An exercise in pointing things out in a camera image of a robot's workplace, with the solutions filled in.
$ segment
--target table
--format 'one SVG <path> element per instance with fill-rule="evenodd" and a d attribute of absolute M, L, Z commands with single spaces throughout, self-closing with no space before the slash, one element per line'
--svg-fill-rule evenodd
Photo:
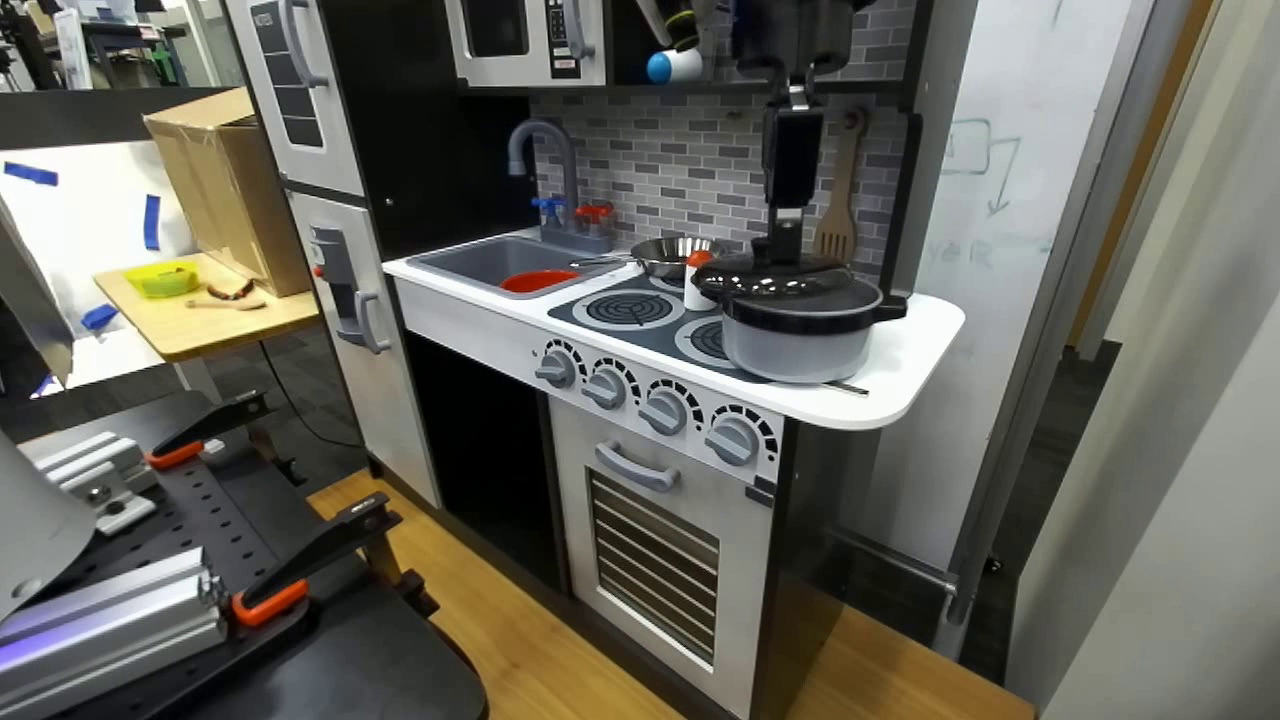
<path fill-rule="evenodd" d="M 69 449 L 94 430 L 126 430 L 151 449 L 175 424 L 209 413 L 209 400 L 182 390 L 55 437 L 25 445 L 27 455 Z M 253 525 L 268 550 L 283 554 L 319 528 L 319 516 L 287 481 L 232 440 L 209 471 Z M 358 554 L 311 579 L 324 599 L 319 627 L 292 652 L 237 677 L 188 717 L 485 717 L 485 687 L 465 656 L 421 621 L 391 589 L 360 572 Z"/>
<path fill-rule="evenodd" d="M 158 346 L 166 363 L 175 368 L 184 386 L 199 386 L 209 400 L 217 400 L 217 384 L 199 356 L 227 353 L 242 345 L 268 341 L 276 332 L 305 326 L 319 319 L 318 297 L 268 297 L 253 287 L 249 300 L 264 300 L 260 310 L 242 307 L 188 307 L 188 297 L 175 300 L 144 300 L 128 279 L 128 267 L 94 277 L 97 287 L 120 307 L 120 316 Z"/>

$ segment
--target wire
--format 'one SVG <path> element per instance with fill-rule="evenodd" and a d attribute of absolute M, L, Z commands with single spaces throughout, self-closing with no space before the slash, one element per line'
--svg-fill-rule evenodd
<path fill-rule="evenodd" d="M 310 437 L 318 437 L 319 445 L 366 449 L 366 445 L 358 445 L 358 440 L 341 440 L 341 437 L 318 430 L 318 429 L 310 424 L 310 415 L 298 408 L 292 390 L 283 386 L 283 375 L 281 375 L 281 368 L 276 368 L 276 360 L 272 360 L 272 346 L 268 346 L 268 345 L 256 345 L 256 346 L 264 353 L 264 363 L 268 363 L 268 371 L 272 371 L 272 381 L 276 381 L 287 413 L 310 429 Z"/>

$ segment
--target backsplash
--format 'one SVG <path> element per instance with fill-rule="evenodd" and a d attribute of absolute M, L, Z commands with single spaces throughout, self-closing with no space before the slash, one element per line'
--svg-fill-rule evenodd
<path fill-rule="evenodd" d="M 892 101 L 820 93 L 828 103 L 820 189 L 806 220 L 814 249 L 816 220 L 831 194 L 831 162 L 847 112 L 870 109 L 859 153 L 858 223 L 859 267 L 881 267 L 892 223 L 896 174 L 909 119 Z M 534 96 L 534 116 L 566 125 L 582 156 L 582 199 L 614 199 L 619 243 L 669 230 L 749 241 L 766 237 L 760 125 L 766 93 L 574 93 Z M 562 156 L 536 153 L 540 194 L 562 192 Z"/>

